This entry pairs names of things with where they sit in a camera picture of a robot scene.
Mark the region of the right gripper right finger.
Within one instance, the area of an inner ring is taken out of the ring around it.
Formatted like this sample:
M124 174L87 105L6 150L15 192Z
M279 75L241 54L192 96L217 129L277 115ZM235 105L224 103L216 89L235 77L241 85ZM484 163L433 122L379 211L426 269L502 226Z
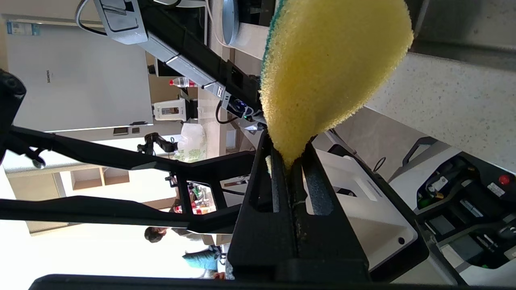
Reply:
M311 143L291 168L291 211L301 259L368 259Z

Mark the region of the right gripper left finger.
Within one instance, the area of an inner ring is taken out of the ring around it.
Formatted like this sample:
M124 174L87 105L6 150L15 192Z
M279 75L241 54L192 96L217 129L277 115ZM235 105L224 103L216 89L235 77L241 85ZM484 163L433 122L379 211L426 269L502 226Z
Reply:
M294 257L285 167L265 131L256 149L227 260L234 278L275 278L278 267Z

